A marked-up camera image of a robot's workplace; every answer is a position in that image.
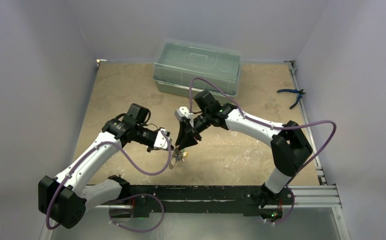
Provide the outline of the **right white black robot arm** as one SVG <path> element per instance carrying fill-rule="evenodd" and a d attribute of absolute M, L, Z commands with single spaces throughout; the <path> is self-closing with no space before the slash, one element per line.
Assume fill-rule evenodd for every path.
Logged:
<path fill-rule="evenodd" d="M 195 114 L 185 106 L 179 107 L 174 113 L 180 126 L 175 143 L 176 152 L 179 154 L 181 150 L 197 145 L 202 139 L 200 134 L 210 126 L 252 137 L 271 148 L 275 165 L 261 186 L 257 199 L 262 207 L 281 204 L 281 191 L 286 189 L 288 182 L 299 173 L 313 152 L 298 124 L 294 121 L 273 123 L 248 115 L 234 104 L 221 104 L 207 90 L 193 99 L 200 108 L 199 113 Z"/>

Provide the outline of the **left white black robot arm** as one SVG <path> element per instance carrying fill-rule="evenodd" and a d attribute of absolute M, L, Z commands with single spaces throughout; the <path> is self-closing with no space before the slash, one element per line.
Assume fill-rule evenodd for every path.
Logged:
<path fill-rule="evenodd" d="M 126 113 L 107 121 L 94 142 L 72 164 L 55 177 L 44 176 L 38 184 L 39 211 L 46 216 L 46 227 L 54 230 L 59 226 L 74 227 L 90 209 L 108 201 L 125 204 L 131 199 L 129 183 L 119 176 L 111 176 L 100 184 L 88 185 L 90 179 L 114 154 L 121 152 L 131 165 L 145 175 L 123 150 L 135 142 L 147 147 L 147 151 L 164 150 L 168 161 L 172 157 L 170 132 L 165 128 L 147 128 L 151 112 L 133 103 Z"/>

